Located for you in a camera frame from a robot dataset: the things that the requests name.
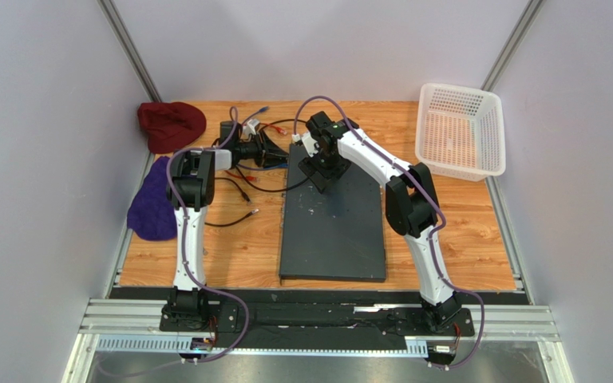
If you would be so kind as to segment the dark grey network switch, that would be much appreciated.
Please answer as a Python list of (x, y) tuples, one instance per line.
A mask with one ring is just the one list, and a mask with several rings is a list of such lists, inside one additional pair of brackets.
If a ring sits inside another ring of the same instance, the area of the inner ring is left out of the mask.
[(289, 147), (281, 279), (384, 282), (386, 246), (379, 183), (353, 164), (319, 192), (299, 169), (304, 148)]

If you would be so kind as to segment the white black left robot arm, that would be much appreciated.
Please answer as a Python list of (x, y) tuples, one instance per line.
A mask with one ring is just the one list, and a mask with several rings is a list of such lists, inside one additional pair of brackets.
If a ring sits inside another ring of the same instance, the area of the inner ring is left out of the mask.
[(282, 166), (287, 153), (251, 118), (238, 123), (224, 121), (216, 145), (184, 149), (166, 168), (167, 197), (177, 229), (177, 266), (173, 288), (165, 304), (163, 324), (194, 331), (212, 324), (204, 273), (204, 229), (215, 195), (215, 174), (234, 168), (242, 160), (254, 160), (261, 168)]

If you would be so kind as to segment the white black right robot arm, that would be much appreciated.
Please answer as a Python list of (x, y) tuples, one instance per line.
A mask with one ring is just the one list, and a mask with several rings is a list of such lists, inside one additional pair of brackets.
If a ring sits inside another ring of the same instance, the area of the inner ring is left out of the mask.
[(438, 230), (443, 215), (429, 168), (392, 155), (352, 120), (333, 121), (319, 112), (306, 127), (305, 133), (292, 135), (293, 143), (306, 150), (300, 170), (319, 192), (339, 180), (351, 165), (383, 188), (387, 223), (404, 238), (420, 280), (420, 322), (433, 333), (447, 330), (461, 302), (441, 253)]

